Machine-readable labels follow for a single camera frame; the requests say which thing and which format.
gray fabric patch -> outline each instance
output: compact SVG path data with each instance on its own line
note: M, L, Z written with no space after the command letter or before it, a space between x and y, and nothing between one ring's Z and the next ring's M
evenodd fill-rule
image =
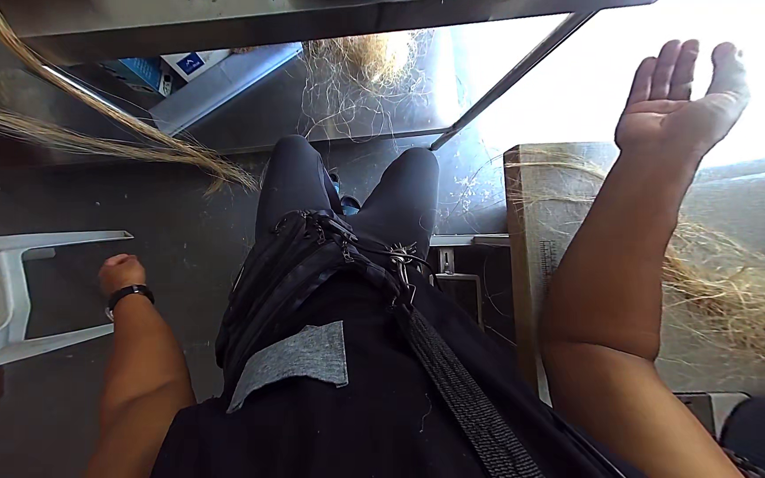
M342 320L322 327L306 326L300 333L253 354L244 365L226 412L241 408L254 390L289 377L316 378L337 387L347 385Z

black backpack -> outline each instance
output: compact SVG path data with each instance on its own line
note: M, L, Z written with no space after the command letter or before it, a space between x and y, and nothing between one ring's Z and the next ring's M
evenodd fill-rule
M232 397L250 355L284 332L276 318L333 274L353 270L391 297L400 329L488 476L641 475L607 459L540 401L468 315L406 266L422 262L407 249L360 241L329 209L289 212L272 233L250 251L229 294L216 343L224 397Z

white plastic chair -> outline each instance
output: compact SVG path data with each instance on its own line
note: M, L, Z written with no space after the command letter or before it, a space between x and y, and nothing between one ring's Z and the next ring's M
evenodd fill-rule
M96 339L114 324L26 340L31 300L23 260L54 257L53 247L132 239L126 231L0 235L0 365Z

gray floor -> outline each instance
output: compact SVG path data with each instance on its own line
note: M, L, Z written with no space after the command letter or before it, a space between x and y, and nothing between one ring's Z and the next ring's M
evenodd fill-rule
M483 187L474 193L469 181L488 160L471 135L467 131L439 154L439 233L505 229L497 191ZM327 167L341 176L343 192L364 200L399 152L428 143L427 138L376 139L319 149ZM266 154L238 158L254 172L266 159ZM221 376L213 341L231 281L251 245L258 195L231 186L204 197L208 183L196 168L158 163L0 169L0 235L122 229L135 237L60 247L55 258L27 262L29 337L105 323L96 272L112 254L136 254L159 310L182 343L197 398L217 394ZM503 283L492 287L500 288L495 300L508 296ZM508 317L499 317L496 328L511 327ZM106 336L4 367L0 475L82 472L98 432L96 412L111 346L112 337Z

open palm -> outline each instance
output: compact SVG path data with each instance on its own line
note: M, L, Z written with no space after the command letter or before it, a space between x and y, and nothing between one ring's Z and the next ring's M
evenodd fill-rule
M615 131L622 150L666 150L700 159L728 134L749 101L742 53L731 43L718 45L707 95L691 101L698 52L697 40L672 40L657 58L639 65Z

